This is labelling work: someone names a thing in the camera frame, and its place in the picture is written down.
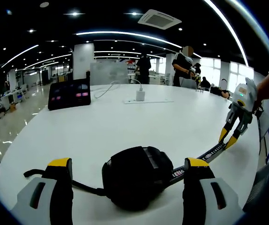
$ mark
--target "recessed light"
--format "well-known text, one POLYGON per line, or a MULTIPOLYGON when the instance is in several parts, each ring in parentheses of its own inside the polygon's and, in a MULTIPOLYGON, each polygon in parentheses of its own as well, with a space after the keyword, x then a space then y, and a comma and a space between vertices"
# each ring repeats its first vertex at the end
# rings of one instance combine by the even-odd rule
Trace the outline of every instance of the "recessed light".
POLYGON ((41 7, 41 8, 45 8, 45 7, 48 7, 48 6, 49 6, 49 3, 47 1, 45 1, 45 2, 43 2, 43 3, 41 3, 39 5, 39 7, 41 7))

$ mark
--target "pillar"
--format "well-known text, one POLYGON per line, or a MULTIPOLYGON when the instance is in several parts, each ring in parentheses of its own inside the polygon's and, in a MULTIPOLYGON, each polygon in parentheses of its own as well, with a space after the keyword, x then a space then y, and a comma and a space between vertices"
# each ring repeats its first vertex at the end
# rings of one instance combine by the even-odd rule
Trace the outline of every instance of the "pillar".
POLYGON ((10 84, 10 90, 14 90, 16 88, 16 78, 15 78, 15 70, 14 69, 9 71, 8 81, 10 84))
POLYGON ((86 71, 90 70, 93 58, 94 45, 93 43, 75 45, 73 53, 73 78, 86 78, 86 71))
POLYGON ((175 54, 167 54, 166 56, 166 76, 169 74, 169 86, 173 85, 173 78, 174 78, 174 67, 172 65, 172 62, 174 60, 175 54))

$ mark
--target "floor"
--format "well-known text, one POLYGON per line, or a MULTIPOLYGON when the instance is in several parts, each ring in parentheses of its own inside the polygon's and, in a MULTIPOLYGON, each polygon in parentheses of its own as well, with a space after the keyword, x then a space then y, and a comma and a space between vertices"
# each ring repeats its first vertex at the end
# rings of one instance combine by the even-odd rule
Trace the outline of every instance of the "floor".
POLYGON ((14 112, 8 110, 0 119, 0 160, 21 130, 47 106, 49 90, 50 85, 30 88, 27 100, 17 104, 14 112))

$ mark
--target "air conditioning vent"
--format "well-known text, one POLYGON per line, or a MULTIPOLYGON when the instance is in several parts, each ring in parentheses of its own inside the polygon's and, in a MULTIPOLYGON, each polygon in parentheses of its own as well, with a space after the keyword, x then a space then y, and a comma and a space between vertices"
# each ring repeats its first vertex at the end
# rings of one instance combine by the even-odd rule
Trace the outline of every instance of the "air conditioning vent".
POLYGON ((138 23, 165 30, 181 23, 181 20, 154 9, 150 9, 140 18, 138 23))

